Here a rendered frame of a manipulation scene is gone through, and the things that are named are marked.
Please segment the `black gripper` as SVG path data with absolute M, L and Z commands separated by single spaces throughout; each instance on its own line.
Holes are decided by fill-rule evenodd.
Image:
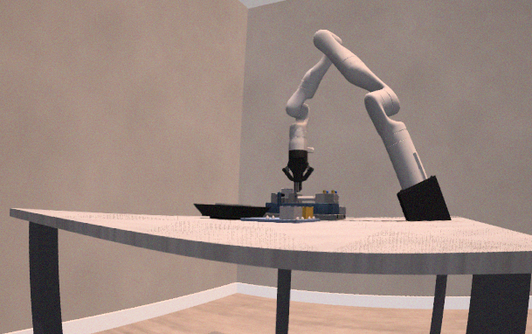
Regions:
M 289 173 L 293 173 L 293 176 Z M 303 172 L 307 169 L 306 174 L 303 176 Z M 307 176 L 313 172 L 314 168 L 308 165 L 307 151 L 306 150 L 289 150 L 288 151 L 288 163 L 287 167 L 282 169 L 289 180 L 294 181 L 295 192 L 301 192 L 302 181 L 307 180 Z M 297 176 L 297 177 L 296 177 Z

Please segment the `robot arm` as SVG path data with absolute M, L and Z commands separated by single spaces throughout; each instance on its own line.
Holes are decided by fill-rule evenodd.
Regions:
M 307 147 L 310 110 L 304 101 L 314 97 L 322 77 L 333 63 L 348 82 L 371 92 L 365 95 L 364 104 L 383 140 L 402 190 L 427 179 L 407 128 L 402 122 L 388 118 L 400 109 L 395 93 L 354 53 L 343 47 L 342 40 L 332 32 L 316 32 L 314 45 L 324 53 L 323 57 L 305 74 L 298 90 L 286 106 L 287 114 L 295 118 L 295 123 L 289 127 L 288 151 L 308 149 L 308 153 L 314 153 L 313 148 Z

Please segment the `orange rectangular block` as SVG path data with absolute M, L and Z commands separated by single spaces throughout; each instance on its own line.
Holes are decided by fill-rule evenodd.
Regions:
M 302 217 L 304 219 L 307 219 L 308 217 L 310 217 L 312 219 L 313 218 L 313 210 L 314 210 L 313 207 L 302 207 Z

